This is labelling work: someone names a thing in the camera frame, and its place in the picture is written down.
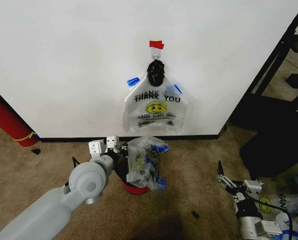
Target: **black baseboard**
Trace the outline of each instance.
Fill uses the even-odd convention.
[[[212,140],[218,139],[219,135],[181,135],[181,136],[156,136],[161,140]],[[121,142],[130,141],[136,139],[138,136],[121,136],[119,140]],[[106,137],[43,137],[41,142],[43,143],[87,143],[93,140],[103,139]]]

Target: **red fire extinguisher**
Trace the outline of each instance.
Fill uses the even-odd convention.
[[[0,128],[24,147],[32,146],[39,140],[35,132],[8,106],[1,96]]]

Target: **smiley face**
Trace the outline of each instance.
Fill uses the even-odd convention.
[[[160,101],[153,101],[147,105],[147,112],[151,114],[159,114],[167,111],[165,103]]]

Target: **black debris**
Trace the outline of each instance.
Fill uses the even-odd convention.
[[[41,153],[41,149],[39,149],[39,148],[32,149],[31,152],[33,152],[36,155],[39,155]]]
[[[200,215],[196,211],[192,211],[192,215],[196,218],[199,219]]]

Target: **red cylinder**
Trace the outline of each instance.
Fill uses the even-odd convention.
[[[0,128],[24,147],[32,146],[39,140],[35,132],[2,101],[0,101]]]
[[[150,189],[147,186],[140,188],[140,187],[136,187],[136,186],[128,186],[125,183],[123,183],[123,186],[129,193],[135,194],[135,195],[145,194],[146,192],[150,191]]]

